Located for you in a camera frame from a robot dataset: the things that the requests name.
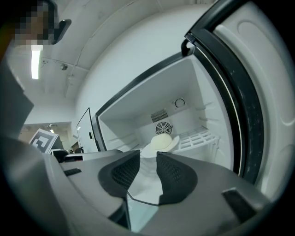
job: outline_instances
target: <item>fluorescent light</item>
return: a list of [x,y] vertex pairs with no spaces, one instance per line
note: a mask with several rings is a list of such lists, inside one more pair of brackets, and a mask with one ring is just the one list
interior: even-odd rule
[[31,61],[32,79],[39,79],[40,52],[41,52],[40,50],[32,51],[32,61]]

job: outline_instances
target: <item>fan grille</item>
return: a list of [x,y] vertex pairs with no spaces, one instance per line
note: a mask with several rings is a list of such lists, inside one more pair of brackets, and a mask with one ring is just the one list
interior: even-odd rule
[[172,127],[168,122],[162,121],[159,122],[156,126],[156,134],[171,134]]

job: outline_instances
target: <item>ceiling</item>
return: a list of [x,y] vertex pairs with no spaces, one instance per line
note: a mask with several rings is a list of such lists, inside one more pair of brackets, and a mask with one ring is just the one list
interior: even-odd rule
[[55,0],[59,18],[72,24],[56,45],[44,46],[39,79],[31,79],[30,47],[13,48],[8,61],[25,93],[75,99],[91,66],[124,31],[155,13],[177,6],[213,0]]

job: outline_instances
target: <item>white hat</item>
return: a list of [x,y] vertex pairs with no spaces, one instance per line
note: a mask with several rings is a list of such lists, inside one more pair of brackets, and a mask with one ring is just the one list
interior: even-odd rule
[[169,134],[160,134],[152,138],[151,143],[142,150],[142,157],[152,158],[157,156],[157,152],[169,152],[179,142],[179,136],[174,139]]

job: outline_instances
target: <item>white wall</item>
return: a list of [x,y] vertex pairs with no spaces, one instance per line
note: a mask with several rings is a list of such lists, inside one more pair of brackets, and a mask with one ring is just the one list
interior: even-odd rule
[[71,122],[75,116],[75,102],[56,95],[28,96],[34,108],[24,124]]
[[118,37],[97,59],[76,102],[76,124],[90,107],[91,116],[118,91],[156,63],[181,51],[185,33],[210,5],[175,8],[152,15]]

